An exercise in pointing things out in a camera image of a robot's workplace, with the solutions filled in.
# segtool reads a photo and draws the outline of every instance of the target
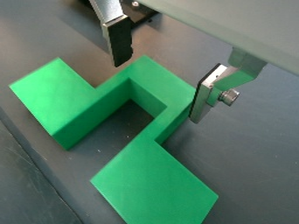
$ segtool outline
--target gray table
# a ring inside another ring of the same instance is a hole
[[[0,120],[0,222],[80,224]]]
[[[84,223],[124,223],[89,178],[152,118],[128,103],[64,151],[8,88],[56,57],[93,86],[124,68],[109,64],[96,15],[74,0],[4,1],[0,40],[4,123]],[[225,64],[231,51],[162,15],[133,31],[133,48],[130,61],[146,54],[193,86],[217,62]],[[219,105],[199,125],[185,121],[162,144],[219,194],[205,224],[299,222],[297,86],[297,77],[268,65],[237,89],[232,108]]]

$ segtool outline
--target green l-shaped block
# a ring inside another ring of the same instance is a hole
[[[153,121],[90,183],[128,224],[201,223],[217,195],[160,146],[188,116],[182,80],[144,56],[93,88],[56,59],[10,89],[65,149],[133,100]]]

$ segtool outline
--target bolt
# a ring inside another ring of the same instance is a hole
[[[137,8],[137,7],[138,7],[138,2],[132,2],[132,6],[133,6],[134,8]]]
[[[221,92],[219,96],[219,101],[224,102],[228,106],[231,106],[237,98],[239,92],[232,88],[228,91]]]

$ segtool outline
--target green foam block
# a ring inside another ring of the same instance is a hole
[[[201,223],[217,195],[160,146],[188,116],[182,80],[144,56],[93,88],[56,59],[10,89],[65,149],[133,100],[153,121],[90,183],[129,224]]]

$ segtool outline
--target gray surface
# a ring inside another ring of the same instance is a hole
[[[138,2],[299,75],[299,1]]]
[[[0,173],[0,223],[81,223],[1,121]]]
[[[122,66],[109,64],[98,27],[96,15],[76,1],[1,3],[0,105],[13,133],[22,133],[25,149],[78,217],[85,223],[109,224],[124,222],[89,178],[150,117],[128,104],[64,151],[6,86],[54,57],[93,86],[100,84]],[[231,51],[229,45],[161,15],[133,31],[133,48],[133,59],[146,54],[193,86],[217,62],[225,64]],[[204,224],[297,223],[299,79],[267,66],[237,90],[233,106],[219,104],[199,125],[185,121],[162,146],[219,194]]]

